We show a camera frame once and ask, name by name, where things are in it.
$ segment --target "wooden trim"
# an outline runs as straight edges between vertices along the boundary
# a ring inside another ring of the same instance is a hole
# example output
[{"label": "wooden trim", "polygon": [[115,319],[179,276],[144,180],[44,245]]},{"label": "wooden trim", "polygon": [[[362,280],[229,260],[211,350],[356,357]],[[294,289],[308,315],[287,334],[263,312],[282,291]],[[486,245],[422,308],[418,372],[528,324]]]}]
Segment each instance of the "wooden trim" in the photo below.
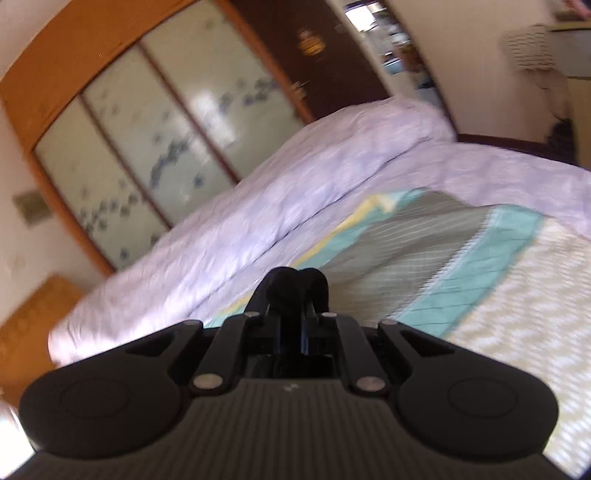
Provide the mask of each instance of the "wooden trim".
[{"label": "wooden trim", "polygon": [[107,258],[96,247],[94,242],[88,237],[88,235],[86,235],[86,232],[58,193],[58,190],[51,181],[51,178],[47,175],[47,172],[43,168],[43,165],[39,161],[35,152],[30,152],[26,155],[25,160],[37,186],[39,187],[39,191],[49,205],[49,208],[61,220],[62,224],[66,227],[74,240],[76,240],[78,245],[80,245],[86,256],[90,258],[91,262],[94,263],[96,268],[103,275],[108,277],[115,273],[113,265],[111,265]]},{"label": "wooden trim", "polygon": [[580,22],[560,22],[554,25],[548,26],[548,30],[551,32],[564,32],[571,30],[589,30],[591,29],[591,21],[580,21]]},{"label": "wooden trim", "polygon": [[567,80],[579,165],[591,170],[591,80]]},{"label": "wooden trim", "polygon": [[490,145],[491,147],[504,148],[519,153],[534,155],[535,157],[547,158],[564,163],[572,163],[566,155],[556,152],[545,143],[530,142],[527,140],[516,140],[515,138],[489,137],[487,135],[458,134],[457,141],[461,143],[474,143],[479,145]]},{"label": "wooden trim", "polygon": [[107,65],[194,0],[72,0],[0,81],[0,97],[25,152]]},{"label": "wooden trim", "polygon": [[213,143],[213,141],[209,138],[205,129],[201,126],[201,124],[199,123],[197,118],[195,118],[194,115],[187,108],[187,105],[185,105],[184,100],[181,98],[181,96],[178,94],[178,92],[174,89],[172,83],[166,77],[166,75],[164,74],[164,72],[163,72],[162,68],[160,67],[160,65],[158,64],[158,62],[155,60],[155,58],[152,56],[152,54],[148,51],[148,48],[144,45],[144,43],[141,40],[139,42],[137,42],[136,47],[141,52],[141,54],[144,56],[144,58],[146,59],[148,64],[150,64],[150,67],[152,68],[154,73],[160,79],[163,87],[166,89],[166,91],[173,98],[173,100],[175,101],[177,106],[183,111],[185,117],[187,118],[187,120],[189,121],[191,126],[196,130],[196,132],[201,136],[203,141],[206,143],[207,147],[213,153],[213,156],[215,157],[215,159],[217,160],[217,162],[219,163],[221,168],[223,168],[225,170],[226,174],[232,179],[232,181],[236,185],[238,185],[240,183],[240,177],[234,171],[234,169],[232,168],[230,163],[226,160],[226,157],[224,157],[224,155],[220,151],[220,149],[218,149],[217,145],[215,145]]},{"label": "wooden trim", "polygon": [[121,168],[123,170],[125,170],[126,174],[130,176],[131,180],[134,182],[135,187],[139,190],[139,192],[141,193],[142,196],[142,200],[145,199],[145,201],[152,207],[152,209],[154,210],[154,213],[160,218],[160,220],[168,227],[168,229],[170,230],[173,225],[172,223],[170,223],[168,221],[168,219],[164,216],[164,214],[160,211],[160,209],[156,206],[156,204],[153,202],[149,192],[146,191],[146,189],[144,188],[144,186],[142,185],[142,183],[140,182],[140,180],[137,178],[137,176],[135,175],[134,171],[131,170],[131,168],[129,167],[129,165],[127,165],[127,162],[125,161],[125,159],[123,158],[123,155],[121,154],[121,152],[119,151],[119,149],[117,148],[117,146],[115,145],[114,140],[111,138],[111,136],[105,131],[105,129],[103,129],[103,126],[100,124],[100,120],[97,118],[94,110],[92,109],[92,107],[89,105],[89,103],[86,101],[86,98],[84,97],[84,93],[81,93],[78,98],[80,99],[80,104],[82,105],[82,108],[84,109],[84,111],[86,112],[86,115],[88,116],[88,118],[90,119],[90,121],[92,122],[92,124],[94,125],[96,131],[99,133],[101,139],[105,142],[105,144],[107,145],[107,147],[109,148],[109,150],[111,151],[111,153],[113,154],[113,156],[116,158],[117,163],[119,163],[119,166],[121,166]]},{"label": "wooden trim", "polygon": [[251,51],[255,56],[259,58],[262,64],[271,73],[271,76],[282,88],[286,97],[289,98],[291,104],[295,108],[295,111],[299,114],[300,118],[305,124],[310,124],[316,120],[312,115],[311,110],[306,105],[305,101],[296,95],[296,90],[292,87],[291,80],[283,72],[283,70],[277,65],[273,56],[267,50],[265,44],[261,41],[252,27],[246,23],[242,18],[242,15],[238,10],[230,3],[229,0],[215,0],[217,7],[226,15],[226,18],[230,21],[234,29],[242,36],[244,42],[250,47]]}]

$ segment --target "frosted glass panel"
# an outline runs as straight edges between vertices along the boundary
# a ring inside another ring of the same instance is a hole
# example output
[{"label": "frosted glass panel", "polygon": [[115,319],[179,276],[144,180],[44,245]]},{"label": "frosted glass panel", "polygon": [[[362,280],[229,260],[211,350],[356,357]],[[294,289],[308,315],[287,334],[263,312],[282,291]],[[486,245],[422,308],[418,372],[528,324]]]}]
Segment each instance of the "frosted glass panel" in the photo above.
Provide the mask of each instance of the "frosted glass panel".
[{"label": "frosted glass panel", "polygon": [[241,177],[303,127],[269,72],[209,0],[170,18],[143,42]]},{"label": "frosted glass panel", "polygon": [[167,232],[75,99],[35,148],[62,198],[111,264],[131,265]]},{"label": "frosted glass panel", "polygon": [[173,225],[234,186],[137,47],[111,64],[83,95]]}]

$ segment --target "screw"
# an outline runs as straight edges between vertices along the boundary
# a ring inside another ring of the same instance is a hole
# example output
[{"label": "screw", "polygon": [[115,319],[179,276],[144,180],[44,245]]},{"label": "screw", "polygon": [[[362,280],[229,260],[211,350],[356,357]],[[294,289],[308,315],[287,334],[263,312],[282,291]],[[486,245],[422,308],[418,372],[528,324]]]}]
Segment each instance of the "screw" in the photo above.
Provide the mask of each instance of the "screw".
[{"label": "screw", "polygon": [[223,378],[216,374],[202,374],[193,378],[193,385],[201,390],[213,390],[223,384]]},{"label": "screw", "polygon": [[355,382],[355,386],[364,392],[379,392],[386,386],[386,382],[378,377],[361,377]]}]

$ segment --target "wall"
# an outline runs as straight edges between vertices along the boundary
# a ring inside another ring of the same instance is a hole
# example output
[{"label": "wall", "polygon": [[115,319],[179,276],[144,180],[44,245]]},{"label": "wall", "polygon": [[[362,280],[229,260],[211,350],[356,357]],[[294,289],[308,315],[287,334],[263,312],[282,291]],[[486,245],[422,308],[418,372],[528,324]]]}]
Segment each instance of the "wall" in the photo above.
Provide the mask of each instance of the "wall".
[{"label": "wall", "polygon": [[[65,0],[0,1],[0,77]],[[55,218],[29,229],[11,197],[35,187],[0,108],[0,323],[51,273],[89,290],[102,276]]]},{"label": "wall", "polygon": [[544,0],[384,1],[418,44],[460,133],[544,141],[556,122],[544,92],[512,70],[501,43],[509,30],[552,22]]}]

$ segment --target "wooden cabinet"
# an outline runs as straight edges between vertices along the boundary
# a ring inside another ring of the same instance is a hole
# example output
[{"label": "wooden cabinet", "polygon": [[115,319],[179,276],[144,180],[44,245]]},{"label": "wooden cabinet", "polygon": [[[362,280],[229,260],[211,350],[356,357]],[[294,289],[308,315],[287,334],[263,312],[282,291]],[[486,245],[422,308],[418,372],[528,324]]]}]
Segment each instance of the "wooden cabinet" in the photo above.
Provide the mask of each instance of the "wooden cabinet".
[{"label": "wooden cabinet", "polygon": [[125,268],[299,129],[388,96],[323,1],[73,0],[0,82],[41,191]]}]

